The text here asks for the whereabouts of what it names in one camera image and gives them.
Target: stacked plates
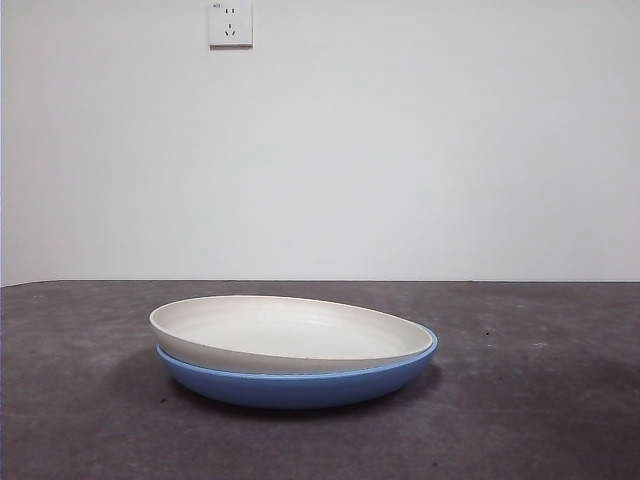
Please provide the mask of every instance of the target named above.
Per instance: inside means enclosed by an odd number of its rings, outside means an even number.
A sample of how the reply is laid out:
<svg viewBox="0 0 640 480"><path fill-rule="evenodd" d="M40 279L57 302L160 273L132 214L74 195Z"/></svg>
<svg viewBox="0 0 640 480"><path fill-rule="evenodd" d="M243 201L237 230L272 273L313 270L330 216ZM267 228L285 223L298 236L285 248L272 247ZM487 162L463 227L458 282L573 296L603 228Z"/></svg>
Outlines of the stacked plates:
<svg viewBox="0 0 640 480"><path fill-rule="evenodd" d="M209 398L261 408L345 405L397 390L437 348L429 329L366 308L235 295L151 313L171 375Z"/></svg>

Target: white plate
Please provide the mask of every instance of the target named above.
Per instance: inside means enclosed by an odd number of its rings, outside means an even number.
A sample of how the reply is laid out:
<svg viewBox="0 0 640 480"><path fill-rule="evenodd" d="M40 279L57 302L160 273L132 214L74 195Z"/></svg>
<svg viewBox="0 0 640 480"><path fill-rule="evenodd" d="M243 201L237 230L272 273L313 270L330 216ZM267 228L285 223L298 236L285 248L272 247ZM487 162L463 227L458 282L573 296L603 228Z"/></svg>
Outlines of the white plate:
<svg viewBox="0 0 640 480"><path fill-rule="evenodd" d="M200 367L245 373L370 368L425 351L419 325L340 303L234 295L181 300L150 316L160 346Z"/></svg>

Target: blue plate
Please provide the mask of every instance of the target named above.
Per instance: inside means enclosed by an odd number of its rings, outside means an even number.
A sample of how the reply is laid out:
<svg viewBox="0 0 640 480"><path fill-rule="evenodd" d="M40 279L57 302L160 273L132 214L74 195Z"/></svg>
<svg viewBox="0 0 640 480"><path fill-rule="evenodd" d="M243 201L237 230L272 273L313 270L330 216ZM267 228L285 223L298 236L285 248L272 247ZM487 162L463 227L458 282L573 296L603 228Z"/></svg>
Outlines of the blue plate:
<svg viewBox="0 0 640 480"><path fill-rule="evenodd" d="M273 375L236 373L196 367L156 350L178 382L200 395L246 407L304 409L348 405L376 398L403 387L418 376L438 348L401 362L339 373Z"/></svg>

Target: wall socket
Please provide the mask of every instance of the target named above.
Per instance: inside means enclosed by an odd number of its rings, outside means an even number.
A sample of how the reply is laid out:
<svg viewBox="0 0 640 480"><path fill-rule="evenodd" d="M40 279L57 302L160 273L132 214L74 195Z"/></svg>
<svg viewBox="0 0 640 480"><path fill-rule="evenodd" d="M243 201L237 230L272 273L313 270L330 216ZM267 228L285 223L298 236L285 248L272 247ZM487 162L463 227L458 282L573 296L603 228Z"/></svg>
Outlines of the wall socket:
<svg viewBox="0 0 640 480"><path fill-rule="evenodd" d="M253 46L252 0L213 0L209 4L209 48Z"/></svg>

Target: gray floor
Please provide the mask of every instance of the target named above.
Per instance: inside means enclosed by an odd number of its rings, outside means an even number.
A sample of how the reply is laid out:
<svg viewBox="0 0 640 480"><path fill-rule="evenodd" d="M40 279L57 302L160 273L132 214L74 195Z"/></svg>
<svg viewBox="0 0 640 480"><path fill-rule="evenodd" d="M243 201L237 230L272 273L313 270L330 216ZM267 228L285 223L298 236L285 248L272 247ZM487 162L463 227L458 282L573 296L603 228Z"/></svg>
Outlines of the gray floor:
<svg viewBox="0 0 640 480"><path fill-rule="evenodd" d="M440 350L379 400L273 412L169 379L149 312L202 295L365 306ZM2 478L640 478L640 284L48 282L2 289Z"/></svg>

